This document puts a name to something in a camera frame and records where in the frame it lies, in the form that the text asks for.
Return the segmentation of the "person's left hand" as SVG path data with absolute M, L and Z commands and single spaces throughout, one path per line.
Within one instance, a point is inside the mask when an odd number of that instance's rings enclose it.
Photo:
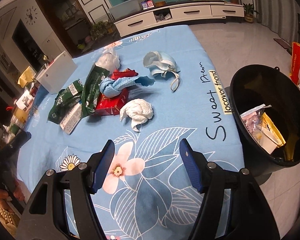
M 23 201 L 25 197 L 21 190 L 19 180 L 15 179 L 14 184 L 15 184 L 15 189 L 13 191 L 14 197 L 17 198 L 17 200 L 19 201 Z M 6 190 L 0 189 L 0 201 L 2 202 L 4 199 L 7 199 L 8 197 L 9 197 L 8 192 Z

